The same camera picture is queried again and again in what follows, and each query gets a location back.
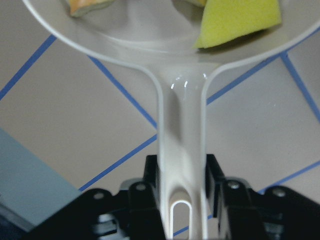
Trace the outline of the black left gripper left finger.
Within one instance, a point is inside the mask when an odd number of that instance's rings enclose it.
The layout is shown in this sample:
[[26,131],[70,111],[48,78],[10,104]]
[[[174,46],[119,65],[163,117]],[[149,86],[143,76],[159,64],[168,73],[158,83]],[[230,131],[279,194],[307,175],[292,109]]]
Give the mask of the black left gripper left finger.
[[163,240],[159,168],[148,155],[142,178],[126,180],[117,194],[93,188],[24,235],[24,240]]

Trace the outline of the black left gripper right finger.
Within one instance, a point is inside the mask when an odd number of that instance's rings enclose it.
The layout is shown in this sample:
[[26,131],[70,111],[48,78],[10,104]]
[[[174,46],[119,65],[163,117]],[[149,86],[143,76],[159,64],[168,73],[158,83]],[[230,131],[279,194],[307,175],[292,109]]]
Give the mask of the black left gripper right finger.
[[320,205],[286,186],[258,193],[207,154],[205,188],[220,240],[318,240]]

